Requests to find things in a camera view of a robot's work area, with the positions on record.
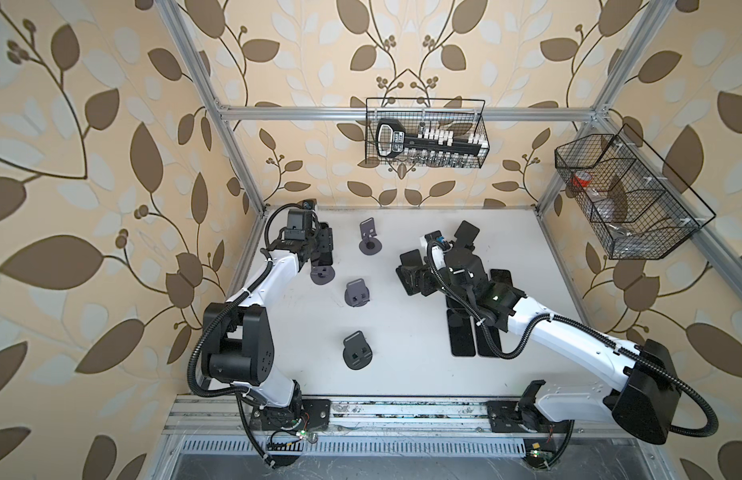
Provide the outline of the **black phone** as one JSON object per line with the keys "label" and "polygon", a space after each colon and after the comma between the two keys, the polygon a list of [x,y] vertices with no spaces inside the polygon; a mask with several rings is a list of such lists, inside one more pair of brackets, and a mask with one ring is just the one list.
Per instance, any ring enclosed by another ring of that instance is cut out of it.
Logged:
{"label": "black phone", "polygon": [[512,275],[506,269],[491,269],[489,272],[490,280],[496,285],[513,286]]}
{"label": "black phone", "polygon": [[496,358],[496,349],[501,348],[499,331],[492,326],[475,324],[477,354],[481,357]]}
{"label": "black phone", "polygon": [[312,263],[316,266],[332,266],[333,265],[333,230],[326,223],[321,222],[320,228],[316,232],[315,237],[317,244],[316,250],[312,255]]}
{"label": "black phone", "polygon": [[462,311],[448,309],[447,325],[451,354],[455,357],[474,357],[476,347],[469,317]]}

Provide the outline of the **grey round stand front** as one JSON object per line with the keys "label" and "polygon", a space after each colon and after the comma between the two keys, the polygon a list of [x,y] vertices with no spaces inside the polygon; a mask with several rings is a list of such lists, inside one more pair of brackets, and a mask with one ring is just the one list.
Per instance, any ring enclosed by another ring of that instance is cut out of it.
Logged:
{"label": "grey round stand front", "polygon": [[342,355],[346,366],[354,371],[367,367],[373,359],[373,351],[360,330],[343,340]]}

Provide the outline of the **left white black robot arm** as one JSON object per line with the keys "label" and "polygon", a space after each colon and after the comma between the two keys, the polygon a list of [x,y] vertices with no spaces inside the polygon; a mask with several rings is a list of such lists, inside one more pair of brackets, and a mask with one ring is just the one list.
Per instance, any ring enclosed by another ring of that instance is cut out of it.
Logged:
{"label": "left white black robot arm", "polygon": [[260,250],[264,264],[248,285],[223,303],[211,303],[187,365],[194,395],[236,399],[287,429],[303,418],[301,387],[275,366],[267,307],[309,264],[333,264],[333,233],[319,220],[314,199],[289,203],[268,218]]}

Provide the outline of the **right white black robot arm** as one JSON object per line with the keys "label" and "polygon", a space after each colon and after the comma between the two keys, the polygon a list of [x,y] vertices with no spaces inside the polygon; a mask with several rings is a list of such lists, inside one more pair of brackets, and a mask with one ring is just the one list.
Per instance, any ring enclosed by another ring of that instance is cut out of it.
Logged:
{"label": "right white black robot arm", "polygon": [[497,358],[514,360],[535,342],[597,378],[592,386],[531,382],[517,404],[530,427],[614,423],[654,445],[664,444],[669,434],[705,438],[718,431],[716,412],[677,376],[661,343],[621,340],[549,309],[490,276],[470,243],[447,242],[438,233],[422,241],[422,250],[401,254],[396,269],[408,295],[442,293],[483,331]]}

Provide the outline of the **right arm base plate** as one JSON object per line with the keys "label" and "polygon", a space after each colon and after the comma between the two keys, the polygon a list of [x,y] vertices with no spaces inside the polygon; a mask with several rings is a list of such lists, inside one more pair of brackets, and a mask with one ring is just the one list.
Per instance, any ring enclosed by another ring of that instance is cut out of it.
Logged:
{"label": "right arm base plate", "polygon": [[566,433],[569,421],[552,422],[533,405],[514,400],[493,400],[486,403],[487,417],[493,433],[558,434]]}

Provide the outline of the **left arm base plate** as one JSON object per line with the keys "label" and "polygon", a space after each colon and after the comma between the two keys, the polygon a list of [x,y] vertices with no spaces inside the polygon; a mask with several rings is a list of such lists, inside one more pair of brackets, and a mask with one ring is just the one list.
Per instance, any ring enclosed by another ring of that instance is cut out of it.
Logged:
{"label": "left arm base plate", "polygon": [[255,427],[263,431],[325,430],[330,422],[332,402],[329,399],[294,399],[282,408],[256,408],[251,420]]}

